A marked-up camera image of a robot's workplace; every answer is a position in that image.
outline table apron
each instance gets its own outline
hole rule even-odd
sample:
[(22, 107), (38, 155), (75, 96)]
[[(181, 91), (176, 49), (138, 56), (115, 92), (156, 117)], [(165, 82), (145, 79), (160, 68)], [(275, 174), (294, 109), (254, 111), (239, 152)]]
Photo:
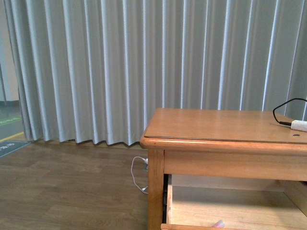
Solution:
[(165, 150), (164, 173), (307, 181), (307, 157)]

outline small object in drawer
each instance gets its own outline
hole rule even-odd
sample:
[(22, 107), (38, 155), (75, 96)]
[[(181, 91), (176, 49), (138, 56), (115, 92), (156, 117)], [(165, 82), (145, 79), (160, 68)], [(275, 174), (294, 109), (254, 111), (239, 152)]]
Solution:
[(224, 222), (222, 220), (219, 220), (212, 227), (214, 227), (214, 228), (223, 228), (223, 227), (225, 227), (225, 224), (224, 224)]

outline black cable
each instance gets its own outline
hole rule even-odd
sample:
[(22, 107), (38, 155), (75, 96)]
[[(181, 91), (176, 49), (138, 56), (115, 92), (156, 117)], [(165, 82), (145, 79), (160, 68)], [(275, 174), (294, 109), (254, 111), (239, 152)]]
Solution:
[(276, 120), (279, 124), (285, 125), (285, 126), (291, 126), (291, 122), (278, 121), (277, 118), (276, 118), (276, 115), (275, 115), (275, 110), (278, 109), (278, 108), (280, 108), (280, 107), (282, 107), (283, 105), (285, 105), (285, 104), (291, 102), (291, 101), (294, 101), (294, 100), (300, 100), (300, 101), (307, 102), (307, 100), (306, 100), (306, 99), (303, 99), (303, 98), (293, 98), (293, 99), (291, 99), (291, 100), (289, 100), (289, 101), (286, 101), (285, 103), (283, 103), (283, 104), (277, 106), (275, 109), (273, 109), (273, 116), (274, 116), (275, 120)]

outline charger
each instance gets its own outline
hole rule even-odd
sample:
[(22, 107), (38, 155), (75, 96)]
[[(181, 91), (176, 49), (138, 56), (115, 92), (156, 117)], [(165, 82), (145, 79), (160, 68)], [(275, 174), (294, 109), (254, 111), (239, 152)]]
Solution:
[(133, 163), (134, 163), (134, 160), (136, 159), (136, 158), (140, 158), (140, 159), (142, 159), (146, 164), (148, 164), (148, 158), (143, 158), (143, 157), (134, 157), (133, 158), (133, 160), (132, 160), (132, 163), (131, 163), (131, 175), (132, 175), (132, 178), (133, 178), (133, 183), (135, 184), (135, 186), (137, 186), (138, 187), (138, 189), (140, 189), (140, 191), (142, 192), (142, 193), (145, 193), (145, 194), (148, 194), (147, 192), (145, 192), (145, 190), (148, 188), (148, 186), (146, 186), (146, 187), (144, 187), (144, 188), (140, 188), (136, 183), (135, 183), (135, 179), (134, 179), (134, 175), (133, 175)]
[(292, 122), (285, 122), (285, 121), (279, 121), (279, 120), (277, 120), (277, 118), (276, 118), (275, 110), (278, 109), (278, 108), (280, 108), (280, 107), (282, 107), (283, 105), (285, 105), (285, 104), (291, 102), (291, 101), (294, 101), (294, 100), (300, 100), (300, 101), (307, 102), (307, 100), (306, 100), (306, 99), (303, 99), (303, 98), (293, 98), (293, 99), (291, 99), (291, 100), (289, 100), (289, 101), (286, 101), (285, 103), (283, 103), (283, 104), (277, 106), (276, 108), (274, 108), (274, 109), (273, 109), (273, 116), (274, 116), (275, 120), (276, 120), (279, 124), (281, 124), (281, 125), (290, 126), (291, 129), (293, 129), (293, 130), (298, 130), (298, 131), (307, 132), (307, 121), (294, 120), (294, 121), (292, 121)]

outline curtain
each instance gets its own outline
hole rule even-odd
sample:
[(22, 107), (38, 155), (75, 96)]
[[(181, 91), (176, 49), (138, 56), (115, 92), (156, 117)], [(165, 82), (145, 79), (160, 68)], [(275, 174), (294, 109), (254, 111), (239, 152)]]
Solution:
[[(5, 0), (28, 139), (139, 141), (157, 107), (307, 97), (303, 0)], [(293, 102), (279, 111), (307, 118)]]

